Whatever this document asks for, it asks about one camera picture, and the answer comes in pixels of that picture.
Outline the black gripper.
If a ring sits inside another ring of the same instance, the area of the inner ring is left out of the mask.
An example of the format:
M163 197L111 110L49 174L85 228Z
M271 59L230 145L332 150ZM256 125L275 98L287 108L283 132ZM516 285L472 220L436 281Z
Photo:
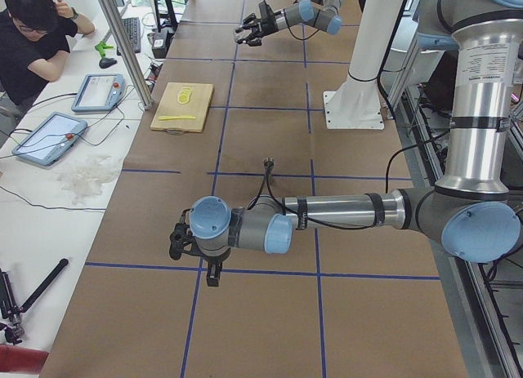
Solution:
M242 24L235 29L235 32L243 32L251 30L246 38L246 43L249 47L260 47L262 39L265 36L273 34L278 31L276 24L275 13L269 5L260 5L259 11L261 16L257 17L254 13L249 14L243 19Z
M208 264L206 282L209 287L218 287L220 284L223 262L230 256L231 249L226 249L218 256L204 256Z

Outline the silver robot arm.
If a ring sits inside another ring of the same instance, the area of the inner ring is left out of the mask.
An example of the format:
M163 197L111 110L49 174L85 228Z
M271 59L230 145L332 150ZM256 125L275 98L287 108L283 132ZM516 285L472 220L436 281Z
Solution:
M294 0L293 4L275 11L267 0L261 0L259 13L251 13L242 20L234 30L234 40L239 45L259 47L263 38L301 24L334 35L342 27L341 7L342 0Z
M190 221L183 235L172 235L171 254L203 257L208 285L215 287L232 249L282 254L294 229L310 227L409 229L474 263L513 251L522 226L507 203L500 174L522 39L522 0L421 0L420 8L422 45L458 48L445 172L433 187L351 196L268 194L245 208L207 196L186 211Z

